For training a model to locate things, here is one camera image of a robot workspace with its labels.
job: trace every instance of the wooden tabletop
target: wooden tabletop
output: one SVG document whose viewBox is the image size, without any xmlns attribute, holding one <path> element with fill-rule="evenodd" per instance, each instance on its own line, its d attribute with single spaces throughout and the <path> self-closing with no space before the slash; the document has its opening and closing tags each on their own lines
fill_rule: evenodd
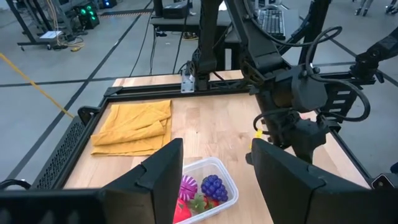
<svg viewBox="0 0 398 224">
<path fill-rule="evenodd" d="M 225 79 L 241 78 L 240 71 L 220 72 Z M 114 86 L 141 86 L 180 83 L 180 75 L 122 78 Z M 143 101 L 125 102 L 142 103 Z M 172 139 L 183 138 L 184 164 L 209 156 L 219 158 L 239 190 L 239 200 L 231 208 L 201 223 L 272 223 L 267 205 L 245 154 L 255 131 L 252 121 L 260 113 L 254 96 L 235 94 L 172 99 Z M 104 123 L 107 110 L 94 133 Z M 303 114 L 315 118 L 315 113 Z M 314 164 L 354 183 L 368 187 L 339 144 L 328 134 L 325 145 L 314 153 Z M 87 144 L 65 188 L 102 187 L 129 171 L 145 157 L 95 157 Z"/>
</svg>

